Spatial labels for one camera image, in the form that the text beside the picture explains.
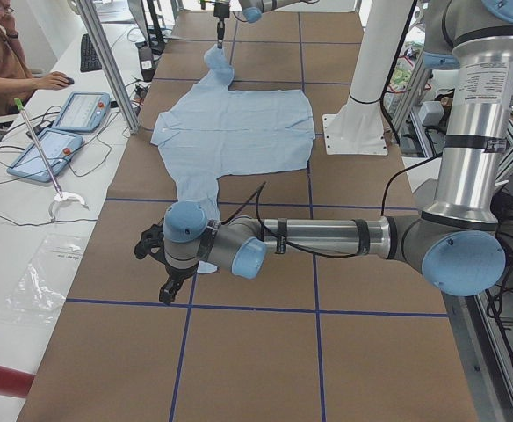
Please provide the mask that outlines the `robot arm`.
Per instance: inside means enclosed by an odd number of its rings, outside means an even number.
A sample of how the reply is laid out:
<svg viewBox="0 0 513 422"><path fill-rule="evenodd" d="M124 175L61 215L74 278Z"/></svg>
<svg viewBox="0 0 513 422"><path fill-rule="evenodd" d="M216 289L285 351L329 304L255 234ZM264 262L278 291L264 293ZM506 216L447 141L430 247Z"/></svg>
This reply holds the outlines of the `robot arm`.
<svg viewBox="0 0 513 422"><path fill-rule="evenodd" d="M242 15L249 23L257 22L266 12L275 11L276 9L296 3L298 3L298 0L241 0L239 2ZM230 1L214 1L213 15L218 19L216 26L217 48L222 49L226 31L225 21L230 18Z"/></svg>
<svg viewBox="0 0 513 422"><path fill-rule="evenodd" d="M134 254L164 264L161 302L173 302L203 262L252 279L268 252L287 250L399 260L456 296L476 295L500 279L506 258L490 203L513 101L513 1L428 4L424 63L456 69L459 79L434 200L419 215L367 222L234 213L221 220L219 179L301 169L314 123L302 91L232 90L234 70L222 45L204 60L207 74L159 115L152 137L178 200L142 232Z"/></svg>

